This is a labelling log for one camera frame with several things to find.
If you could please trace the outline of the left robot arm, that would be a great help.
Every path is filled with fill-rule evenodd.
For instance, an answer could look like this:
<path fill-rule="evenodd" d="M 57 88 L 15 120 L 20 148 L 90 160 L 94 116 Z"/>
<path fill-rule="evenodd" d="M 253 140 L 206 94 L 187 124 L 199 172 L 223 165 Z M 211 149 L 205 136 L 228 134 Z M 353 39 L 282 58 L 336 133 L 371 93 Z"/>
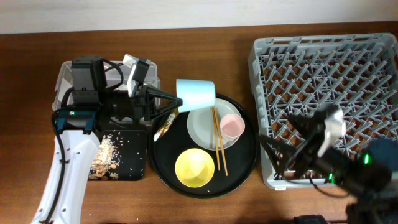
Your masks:
<path fill-rule="evenodd" d="M 135 59 L 132 90 L 108 86 L 105 64 L 119 65 L 97 55 L 72 60 L 73 87 L 51 117 L 55 133 L 52 166 L 33 223 L 79 223 L 88 174 L 99 151 L 101 135 L 121 127 L 122 132 L 143 131 L 140 120 L 152 121 L 182 106 L 171 93 L 144 84 L 150 61 Z"/>

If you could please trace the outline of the clear plastic bin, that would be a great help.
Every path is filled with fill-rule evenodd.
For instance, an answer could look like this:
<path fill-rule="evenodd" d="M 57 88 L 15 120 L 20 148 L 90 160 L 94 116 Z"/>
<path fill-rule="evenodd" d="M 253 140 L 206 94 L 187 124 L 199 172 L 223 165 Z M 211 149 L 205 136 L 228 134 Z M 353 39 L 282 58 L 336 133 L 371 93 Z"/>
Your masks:
<path fill-rule="evenodd" d="M 72 80 L 72 62 L 71 61 L 66 61 L 62 64 L 58 78 L 57 78 L 57 83 L 55 85 L 55 99 L 52 104 L 52 109 L 55 111 L 60 108 L 62 98 L 65 94 L 65 92 L 73 87 L 73 80 Z M 127 79 L 129 78 L 129 74 L 131 72 L 131 69 L 125 65 L 121 67 L 121 70 L 124 75 L 124 81 L 121 87 L 119 87 L 119 90 L 127 90 Z M 113 86 L 119 83 L 120 81 L 120 75 L 118 71 L 113 68 L 109 71 L 106 72 L 106 80 L 108 86 Z M 157 75 L 157 65 L 152 62 L 150 64 L 149 70 L 147 72 L 146 78 L 144 80 L 144 83 L 149 86 L 153 86 L 156 88 L 161 89 L 161 82 L 160 78 Z"/>

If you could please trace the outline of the blue cup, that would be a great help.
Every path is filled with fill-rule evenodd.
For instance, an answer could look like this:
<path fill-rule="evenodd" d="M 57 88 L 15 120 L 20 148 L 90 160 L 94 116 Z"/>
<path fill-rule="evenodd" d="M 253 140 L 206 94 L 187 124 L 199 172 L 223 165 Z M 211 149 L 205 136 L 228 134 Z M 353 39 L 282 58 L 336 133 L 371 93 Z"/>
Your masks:
<path fill-rule="evenodd" d="M 179 113 L 212 107 L 215 105 L 215 84 L 208 80 L 176 79 L 176 94 L 182 99 Z"/>

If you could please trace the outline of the grey dishwasher rack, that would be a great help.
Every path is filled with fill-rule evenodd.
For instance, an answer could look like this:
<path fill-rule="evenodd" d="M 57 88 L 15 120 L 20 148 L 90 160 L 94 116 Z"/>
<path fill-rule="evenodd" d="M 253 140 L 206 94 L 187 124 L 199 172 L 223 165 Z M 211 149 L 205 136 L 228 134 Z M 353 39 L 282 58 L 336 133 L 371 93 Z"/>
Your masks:
<path fill-rule="evenodd" d="M 358 157 L 377 138 L 397 139 L 397 39 L 390 33 L 268 37 L 248 57 L 259 132 L 297 146 L 287 116 L 327 104 L 343 110 L 342 155 Z"/>

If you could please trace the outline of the right wooden chopstick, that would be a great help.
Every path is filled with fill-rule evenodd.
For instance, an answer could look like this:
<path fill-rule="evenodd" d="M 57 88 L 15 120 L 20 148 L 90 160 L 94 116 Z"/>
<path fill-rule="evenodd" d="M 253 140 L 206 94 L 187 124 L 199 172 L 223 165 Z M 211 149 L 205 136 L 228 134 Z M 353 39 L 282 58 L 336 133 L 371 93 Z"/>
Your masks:
<path fill-rule="evenodd" d="M 214 114 L 214 117 L 215 117 L 215 125 L 216 125 L 217 137 L 219 139 L 220 147 L 221 147 L 221 156 L 222 156 L 223 165 L 224 165 L 224 172 L 225 172 L 225 175 L 228 176 L 228 166 L 226 164 L 226 156 L 225 156 L 225 151 L 224 151 L 223 138 L 221 137 L 220 122 L 219 122 L 219 119 L 218 119 L 217 109 L 215 107 L 213 107 L 213 114 Z"/>

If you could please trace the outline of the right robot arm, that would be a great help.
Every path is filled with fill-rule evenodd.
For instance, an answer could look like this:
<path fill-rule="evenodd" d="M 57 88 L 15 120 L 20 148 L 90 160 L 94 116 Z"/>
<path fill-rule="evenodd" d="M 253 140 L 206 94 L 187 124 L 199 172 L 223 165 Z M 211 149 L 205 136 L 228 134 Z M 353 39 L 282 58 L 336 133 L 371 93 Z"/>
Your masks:
<path fill-rule="evenodd" d="M 299 146 L 259 136 L 279 176 L 290 167 L 296 177 L 313 170 L 327 183 L 356 197 L 357 201 L 346 207 L 348 223 L 397 223 L 397 186 L 392 183 L 392 171 L 369 154 L 352 160 L 334 148 L 346 132 L 340 109 L 318 111 L 312 117 L 290 115 L 288 120 L 303 134 L 305 140 Z"/>

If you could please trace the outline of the grey plate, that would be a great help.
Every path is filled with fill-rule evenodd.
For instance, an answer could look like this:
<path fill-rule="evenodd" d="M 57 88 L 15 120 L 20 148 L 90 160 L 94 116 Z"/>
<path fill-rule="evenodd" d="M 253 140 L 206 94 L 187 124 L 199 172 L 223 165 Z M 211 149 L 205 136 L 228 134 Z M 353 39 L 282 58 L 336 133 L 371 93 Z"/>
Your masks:
<path fill-rule="evenodd" d="M 216 99 L 215 108 L 218 112 L 219 121 L 228 114 L 241 115 L 237 107 L 221 98 Z M 213 115 L 210 107 L 189 112 L 187 130 L 190 137 L 197 145 L 211 151 L 216 150 L 213 128 Z"/>

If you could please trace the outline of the round black serving tray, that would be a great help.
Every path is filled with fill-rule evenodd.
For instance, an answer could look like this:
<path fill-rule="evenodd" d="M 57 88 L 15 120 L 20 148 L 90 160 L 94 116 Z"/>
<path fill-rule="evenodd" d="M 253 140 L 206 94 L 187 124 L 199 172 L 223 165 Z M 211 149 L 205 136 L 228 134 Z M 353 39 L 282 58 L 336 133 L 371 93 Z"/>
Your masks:
<path fill-rule="evenodd" d="M 219 93 L 216 98 L 235 106 L 246 125 L 237 142 L 224 150 L 228 175 L 223 170 L 216 170 L 212 179 L 199 188 L 187 187 L 178 180 L 175 173 L 177 157 L 187 149 L 202 148 L 188 134 L 188 113 L 178 115 L 169 131 L 156 142 L 149 144 L 147 154 L 159 178 L 171 189 L 187 197 L 208 199 L 226 195 L 243 184 L 256 166 L 260 146 L 248 114 L 232 98 Z"/>

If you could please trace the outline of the yellow bowl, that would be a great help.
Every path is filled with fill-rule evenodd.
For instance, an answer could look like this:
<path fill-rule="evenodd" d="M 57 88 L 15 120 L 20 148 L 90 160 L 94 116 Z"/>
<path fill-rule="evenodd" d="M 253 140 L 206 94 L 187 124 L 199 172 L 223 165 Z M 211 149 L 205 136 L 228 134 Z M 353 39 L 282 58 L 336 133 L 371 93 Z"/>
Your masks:
<path fill-rule="evenodd" d="M 191 148 L 183 151 L 175 161 L 175 175 L 186 187 L 199 188 L 213 178 L 215 163 L 203 149 Z"/>

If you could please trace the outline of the left wooden chopstick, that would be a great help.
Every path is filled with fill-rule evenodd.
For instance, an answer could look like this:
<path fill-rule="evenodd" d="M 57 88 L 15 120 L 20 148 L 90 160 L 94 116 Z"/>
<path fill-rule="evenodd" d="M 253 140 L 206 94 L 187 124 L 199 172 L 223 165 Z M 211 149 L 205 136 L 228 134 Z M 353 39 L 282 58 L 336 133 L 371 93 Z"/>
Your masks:
<path fill-rule="evenodd" d="M 211 107 L 212 117 L 213 117 L 213 134 L 215 139 L 215 152 L 216 152 L 216 162 L 218 171 L 220 171 L 220 158 L 219 158 L 219 151 L 218 151 L 218 133 L 216 127 L 216 118 L 215 118 L 215 108 Z"/>

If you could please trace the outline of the food scraps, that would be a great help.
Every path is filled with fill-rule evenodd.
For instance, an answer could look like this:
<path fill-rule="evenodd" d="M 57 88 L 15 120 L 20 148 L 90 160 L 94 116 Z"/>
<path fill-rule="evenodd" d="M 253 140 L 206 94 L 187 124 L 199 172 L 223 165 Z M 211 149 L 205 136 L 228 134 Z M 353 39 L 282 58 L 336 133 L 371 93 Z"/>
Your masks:
<path fill-rule="evenodd" d="M 120 143 L 116 131 L 104 134 L 91 165 L 88 180 L 107 181 L 119 179 L 116 169 L 121 164 L 120 146 L 123 146 L 123 144 Z"/>

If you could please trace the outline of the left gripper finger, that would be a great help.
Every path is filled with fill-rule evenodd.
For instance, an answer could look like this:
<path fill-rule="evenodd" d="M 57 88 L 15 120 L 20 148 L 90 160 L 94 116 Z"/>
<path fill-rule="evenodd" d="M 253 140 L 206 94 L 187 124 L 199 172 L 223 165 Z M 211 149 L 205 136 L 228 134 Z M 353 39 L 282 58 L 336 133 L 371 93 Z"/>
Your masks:
<path fill-rule="evenodd" d="M 163 100 L 174 101 L 174 102 L 177 102 L 177 103 L 182 103 L 183 102 L 183 100 L 181 98 L 179 98 L 179 97 L 177 97 L 177 96 L 175 96 L 175 95 L 173 95 L 173 94 L 171 94 L 169 92 L 166 92 L 166 91 L 163 91 L 161 89 L 154 88 L 154 87 L 151 87 L 151 86 L 147 87 L 146 94 L 147 94 L 147 96 L 150 99 L 152 99 L 152 98 L 160 98 L 160 99 L 163 99 Z"/>
<path fill-rule="evenodd" d="M 150 110 L 149 118 L 150 120 L 156 119 L 159 116 L 163 116 L 164 114 L 169 113 L 180 106 L 182 106 L 181 103 L 170 103 L 161 108 L 154 108 L 153 110 Z"/>

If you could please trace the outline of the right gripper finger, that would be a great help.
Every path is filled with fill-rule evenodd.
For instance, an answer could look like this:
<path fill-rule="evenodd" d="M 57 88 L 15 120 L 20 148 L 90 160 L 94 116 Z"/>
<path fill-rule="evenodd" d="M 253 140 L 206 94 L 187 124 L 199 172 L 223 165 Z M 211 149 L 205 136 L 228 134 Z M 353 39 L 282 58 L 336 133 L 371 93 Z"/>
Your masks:
<path fill-rule="evenodd" d="M 285 172 L 295 162 L 297 148 L 263 134 L 259 135 L 259 142 L 269 156 L 277 175 L 287 180 Z"/>
<path fill-rule="evenodd" d="M 297 131 L 308 131 L 313 127 L 312 118 L 308 116 L 290 114 L 287 120 Z"/>

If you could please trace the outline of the pink cup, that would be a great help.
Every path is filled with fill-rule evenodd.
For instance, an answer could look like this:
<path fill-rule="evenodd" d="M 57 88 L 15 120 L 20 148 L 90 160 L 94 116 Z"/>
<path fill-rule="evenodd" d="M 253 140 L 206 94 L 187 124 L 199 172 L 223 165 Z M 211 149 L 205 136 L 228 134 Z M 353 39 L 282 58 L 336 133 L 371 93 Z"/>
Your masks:
<path fill-rule="evenodd" d="M 234 141 L 245 130 L 245 122 L 238 114 L 227 114 L 220 121 L 221 137 L 226 141 Z"/>

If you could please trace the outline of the gold snack wrapper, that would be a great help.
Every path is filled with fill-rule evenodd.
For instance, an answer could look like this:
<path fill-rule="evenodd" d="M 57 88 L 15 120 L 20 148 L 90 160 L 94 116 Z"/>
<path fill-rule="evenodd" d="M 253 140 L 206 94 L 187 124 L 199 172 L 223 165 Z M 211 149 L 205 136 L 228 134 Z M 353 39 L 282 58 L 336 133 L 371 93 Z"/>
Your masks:
<path fill-rule="evenodd" d="M 174 109 L 168 116 L 167 119 L 161 124 L 160 128 L 154 134 L 153 140 L 156 142 L 160 137 L 162 137 L 171 127 L 174 120 L 179 115 L 178 109 Z"/>

